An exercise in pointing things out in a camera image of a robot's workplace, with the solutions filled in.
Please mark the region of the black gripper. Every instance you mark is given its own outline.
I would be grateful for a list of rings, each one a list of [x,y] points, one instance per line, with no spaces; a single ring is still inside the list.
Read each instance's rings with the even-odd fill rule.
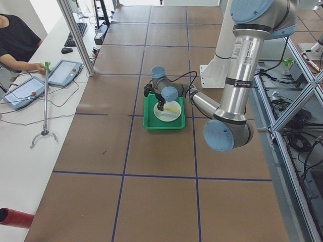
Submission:
[[[157,108],[159,111],[163,111],[164,110],[164,104],[165,104],[165,99],[162,97],[161,94],[156,93],[155,94],[156,98],[158,99],[158,105]]]

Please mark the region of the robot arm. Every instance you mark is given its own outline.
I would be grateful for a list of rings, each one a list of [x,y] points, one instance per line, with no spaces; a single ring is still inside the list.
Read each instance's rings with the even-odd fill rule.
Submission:
[[[232,54],[220,103],[193,84],[171,81],[161,66],[151,69],[144,96],[154,94],[160,111],[167,101],[185,97],[210,119],[203,135],[213,150],[226,152],[246,145],[253,137],[253,127],[245,108],[263,43],[295,32],[298,6],[298,1],[232,1],[227,5],[225,18],[233,22],[230,29],[235,39],[229,44]]]

